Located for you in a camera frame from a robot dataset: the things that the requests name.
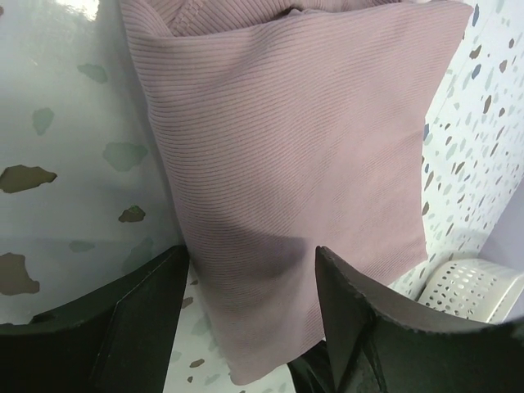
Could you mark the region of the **pink tank top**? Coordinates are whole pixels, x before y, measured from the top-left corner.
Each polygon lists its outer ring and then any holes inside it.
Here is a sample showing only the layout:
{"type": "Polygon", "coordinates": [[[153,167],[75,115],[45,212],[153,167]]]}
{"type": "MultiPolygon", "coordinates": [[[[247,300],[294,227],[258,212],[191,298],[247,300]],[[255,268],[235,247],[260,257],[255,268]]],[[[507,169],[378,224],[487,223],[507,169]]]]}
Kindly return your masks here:
{"type": "Polygon", "coordinates": [[[234,384],[323,339],[327,246],[383,284],[427,258],[425,117],[460,1],[123,1],[202,302],[234,384]]]}

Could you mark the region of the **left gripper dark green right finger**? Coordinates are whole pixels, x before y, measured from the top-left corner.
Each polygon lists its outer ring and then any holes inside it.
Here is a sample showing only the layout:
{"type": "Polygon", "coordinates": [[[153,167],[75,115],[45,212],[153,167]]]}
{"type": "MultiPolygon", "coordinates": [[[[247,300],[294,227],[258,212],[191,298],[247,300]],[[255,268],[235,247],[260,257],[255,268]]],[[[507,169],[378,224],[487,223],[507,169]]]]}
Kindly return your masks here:
{"type": "Polygon", "coordinates": [[[337,392],[521,392],[523,320],[479,323],[402,296],[324,246],[315,276],[337,392]]]}

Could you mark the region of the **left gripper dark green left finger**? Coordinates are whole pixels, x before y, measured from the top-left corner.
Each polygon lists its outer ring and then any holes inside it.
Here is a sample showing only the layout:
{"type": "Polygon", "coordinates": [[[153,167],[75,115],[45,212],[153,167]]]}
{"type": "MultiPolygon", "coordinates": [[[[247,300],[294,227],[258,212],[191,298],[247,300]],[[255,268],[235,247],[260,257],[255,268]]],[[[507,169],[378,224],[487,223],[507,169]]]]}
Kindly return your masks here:
{"type": "Polygon", "coordinates": [[[1,390],[163,391],[188,268],[174,246],[27,324],[2,324],[1,390]]]}

